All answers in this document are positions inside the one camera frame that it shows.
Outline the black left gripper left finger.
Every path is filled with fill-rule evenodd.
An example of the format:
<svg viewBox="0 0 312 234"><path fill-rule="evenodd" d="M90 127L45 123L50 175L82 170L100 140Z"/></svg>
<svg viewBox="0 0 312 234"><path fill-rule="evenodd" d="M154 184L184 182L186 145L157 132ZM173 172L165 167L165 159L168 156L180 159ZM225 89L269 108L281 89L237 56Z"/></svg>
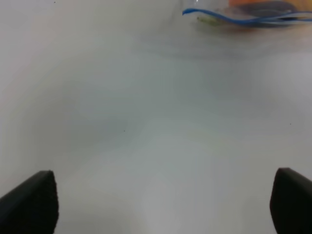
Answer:
<svg viewBox="0 0 312 234"><path fill-rule="evenodd" d="M59 219L53 171L39 171L0 198L2 234L53 234Z"/></svg>

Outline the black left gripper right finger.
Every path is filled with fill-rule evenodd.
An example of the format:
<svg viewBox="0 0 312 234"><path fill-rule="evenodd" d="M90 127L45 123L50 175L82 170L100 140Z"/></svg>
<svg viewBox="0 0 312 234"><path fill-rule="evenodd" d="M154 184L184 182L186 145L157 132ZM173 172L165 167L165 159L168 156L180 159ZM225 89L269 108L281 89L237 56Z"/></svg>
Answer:
<svg viewBox="0 0 312 234"><path fill-rule="evenodd" d="M277 234L312 234L312 181L291 168L279 168L270 212Z"/></svg>

